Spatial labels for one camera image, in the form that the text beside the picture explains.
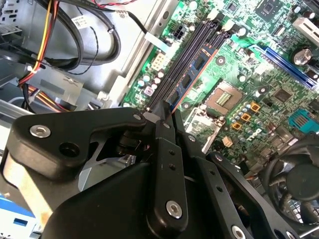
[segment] green circuit board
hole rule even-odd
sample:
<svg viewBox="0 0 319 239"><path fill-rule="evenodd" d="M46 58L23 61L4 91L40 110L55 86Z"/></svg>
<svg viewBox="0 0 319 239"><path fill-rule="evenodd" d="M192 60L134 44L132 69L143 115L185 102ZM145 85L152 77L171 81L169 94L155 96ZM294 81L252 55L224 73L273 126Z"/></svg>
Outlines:
<svg viewBox="0 0 319 239"><path fill-rule="evenodd" d="M309 104L318 98L318 93L296 81L255 46L271 47L287 61L291 61L296 49L307 46L313 58L317 58L316 45L292 25L309 9L298 0L181 0L161 36L173 49L173 55L161 65L161 74L166 74L177 60L192 34L191 27L196 27L212 10L225 15L223 24L232 21L244 27L247 34L232 35L221 46L183 99L179 109L185 128L202 146L219 130L211 150L220 151L236 164L245 160L249 168L256 163L263 165L271 155L281 153L304 136L291 126L289 117L298 109L306 109L315 117L317 112ZM182 39L176 40L173 34L179 25L186 26L187 31ZM151 97L145 94L145 89L153 87L154 79L159 78L159 70L154 68L158 54L155 47L122 106L146 109ZM295 67L302 72L308 70L307 66ZM216 98L218 89L223 89L221 85L230 92L222 92ZM234 96L232 107L223 111L225 108L221 106ZM212 126L216 121L222 121L222 125ZM278 127L287 130L286 141L283 140L285 133L275 130Z"/></svg>

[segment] motherboard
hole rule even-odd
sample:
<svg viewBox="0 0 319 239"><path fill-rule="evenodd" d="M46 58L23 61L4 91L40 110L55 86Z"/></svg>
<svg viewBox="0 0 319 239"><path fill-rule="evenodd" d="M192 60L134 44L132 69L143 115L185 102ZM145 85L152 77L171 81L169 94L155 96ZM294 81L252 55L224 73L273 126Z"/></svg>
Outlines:
<svg viewBox="0 0 319 239"><path fill-rule="evenodd" d="M123 107L179 109L203 152L255 174L319 131L319 8L302 0L181 0Z"/></svg>

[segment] blue pcie slot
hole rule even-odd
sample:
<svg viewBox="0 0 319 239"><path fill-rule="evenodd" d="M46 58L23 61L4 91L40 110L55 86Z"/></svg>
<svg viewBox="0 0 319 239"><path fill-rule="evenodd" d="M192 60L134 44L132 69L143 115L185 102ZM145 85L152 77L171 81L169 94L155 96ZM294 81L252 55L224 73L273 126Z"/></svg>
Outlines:
<svg viewBox="0 0 319 239"><path fill-rule="evenodd" d="M294 77L298 82L303 84L309 89L313 89L317 82L314 81L312 78L307 76L304 72L301 72L298 68L296 68L293 64L286 61L281 55L275 52L268 46L262 46L261 49L264 50L265 56L281 67L284 71Z"/></svg>

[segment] metal screw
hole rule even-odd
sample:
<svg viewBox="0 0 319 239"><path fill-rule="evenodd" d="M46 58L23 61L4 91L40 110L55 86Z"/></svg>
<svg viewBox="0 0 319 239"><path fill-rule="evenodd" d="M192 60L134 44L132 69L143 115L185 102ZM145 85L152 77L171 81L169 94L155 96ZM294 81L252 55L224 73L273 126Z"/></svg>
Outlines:
<svg viewBox="0 0 319 239"><path fill-rule="evenodd" d="M246 239L244 232L237 226L232 226L231 231L236 239Z"/></svg>
<svg viewBox="0 0 319 239"><path fill-rule="evenodd" d="M217 158L218 161L220 161L220 162L223 161L223 159L220 156L215 155L215 157Z"/></svg>
<svg viewBox="0 0 319 239"><path fill-rule="evenodd" d="M180 205L175 201L168 201L166 203L166 210L173 218L180 219L182 215L182 209Z"/></svg>
<svg viewBox="0 0 319 239"><path fill-rule="evenodd" d="M196 141L196 139L195 139L195 137L194 137L193 135L189 135L188 138L189 138L189 140L192 141L192 142L195 142L195 141Z"/></svg>
<svg viewBox="0 0 319 239"><path fill-rule="evenodd" d="M289 239L296 239L294 235L292 235L291 232L287 231L287 236L289 237Z"/></svg>
<svg viewBox="0 0 319 239"><path fill-rule="evenodd" d="M141 120L141 119L142 119L139 115L134 114L133 116L134 116L134 118L136 118L137 120Z"/></svg>
<svg viewBox="0 0 319 239"><path fill-rule="evenodd" d="M167 123L163 123L163 124L166 128L170 128L170 126Z"/></svg>
<svg viewBox="0 0 319 239"><path fill-rule="evenodd" d="M37 138L47 138L51 135L51 130L44 125L34 125L30 128L30 133Z"/></svg>

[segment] yellow component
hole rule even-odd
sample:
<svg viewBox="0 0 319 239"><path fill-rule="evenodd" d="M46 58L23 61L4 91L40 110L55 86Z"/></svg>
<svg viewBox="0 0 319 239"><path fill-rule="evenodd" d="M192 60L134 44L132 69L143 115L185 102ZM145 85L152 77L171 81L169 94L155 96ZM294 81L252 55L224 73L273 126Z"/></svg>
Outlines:
<svg viewBox="0 0 319 239"><path fill-rule="evenodd" d="M232 141L231 138L228 137L228 136L225 136L225 137L222 139L222 141L223 141L224 145L225 145L226 147L228 147L228 148L233 145L233 141Z"/></svg>
<svg viewBox="0 0 319 239"><path fill-rule="evenodd" d="M166 57L163 53L158 53L158 55L156 56L156 58L153 60L151 68L159 71L163 68L163 65L165 63Z"/></svg>
<svg viewBox="0 0 319 239"><path fill-rule="evenodd" d="M251 105L251 110L254 112L258 112L259 109L261 108L261 106L254 101L250 105Z"/></svg>
<svg viewBox="0 0 319 239"><path fill-rule="evenodd" d="M236 129L236 130L239 130L241 127L242 127L242 125L240 124L240 123L233 123L232 125L231 125L234 129Z"/></svg>
<svg viewBox="0 0 319 239"><path fill-rule="evenodd" d="M241 116L241 119L244 120L244 121L249 121L251 118L251 116L247 113L244 113L242 116Z"/></svg>

